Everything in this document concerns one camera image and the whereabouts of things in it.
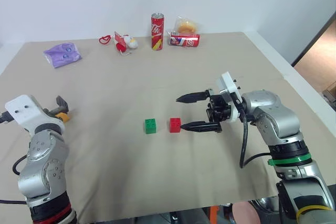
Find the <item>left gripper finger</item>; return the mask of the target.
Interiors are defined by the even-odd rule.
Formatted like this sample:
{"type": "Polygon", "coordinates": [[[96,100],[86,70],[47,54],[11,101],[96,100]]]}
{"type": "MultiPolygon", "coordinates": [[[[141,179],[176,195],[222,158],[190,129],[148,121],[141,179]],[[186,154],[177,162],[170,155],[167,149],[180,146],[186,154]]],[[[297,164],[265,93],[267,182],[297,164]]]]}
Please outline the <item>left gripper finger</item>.
{"type": "Polygon", "coordinates": [[[58,104],[58,108],[56,109],[56,114],[69,112],[68,103],[59,95],[56,97],[56,103],[58,104]]]}

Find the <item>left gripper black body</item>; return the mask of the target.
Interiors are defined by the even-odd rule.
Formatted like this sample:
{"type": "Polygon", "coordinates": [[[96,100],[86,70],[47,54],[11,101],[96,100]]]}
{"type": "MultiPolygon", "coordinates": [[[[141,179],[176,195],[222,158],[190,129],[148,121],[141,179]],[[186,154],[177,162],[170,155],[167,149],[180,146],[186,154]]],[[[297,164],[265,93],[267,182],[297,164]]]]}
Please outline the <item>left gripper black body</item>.
{"type": "Polygon", "coordinates": [[[49,116],[56,116],[57,114],[62,112],[62,108],[58,107],[58,108],[55,108],[53,110],[49,110],[47,108],[44,108],[43,111],[49,116]]]}

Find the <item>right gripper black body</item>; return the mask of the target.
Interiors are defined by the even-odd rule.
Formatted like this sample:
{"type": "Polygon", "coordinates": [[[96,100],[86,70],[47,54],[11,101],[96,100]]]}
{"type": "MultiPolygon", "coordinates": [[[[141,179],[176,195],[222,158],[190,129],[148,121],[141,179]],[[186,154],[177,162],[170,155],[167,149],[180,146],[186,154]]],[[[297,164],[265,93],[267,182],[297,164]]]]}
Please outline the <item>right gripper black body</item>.
{"type": "Polygon", "coordinates": [[[212,89],[205,91],[209,98],[206,113],[210,122],[226,121],[231,116],[231,106],[224,100],[222,95],[215,94],[212,89]]]}

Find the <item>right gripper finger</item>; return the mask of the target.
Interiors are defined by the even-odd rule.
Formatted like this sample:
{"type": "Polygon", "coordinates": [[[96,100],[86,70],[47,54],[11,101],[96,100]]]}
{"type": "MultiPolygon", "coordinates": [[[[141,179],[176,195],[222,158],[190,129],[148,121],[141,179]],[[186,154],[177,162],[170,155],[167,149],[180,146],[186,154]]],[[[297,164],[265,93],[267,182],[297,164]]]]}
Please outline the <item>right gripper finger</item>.
{"type": "Polygon", "coordinates": [[[192,132],[217,132],[222,131],[219,122],[195,121],[181,125],[181,129],[192,132]]]}
{"type": "Polygon", "coordinates": [[[180,96],[176,102],[180,103],[195,103],[197,101],[204,101],[210,96],[209,90],[202,92],[193,92],[180,96]]]}

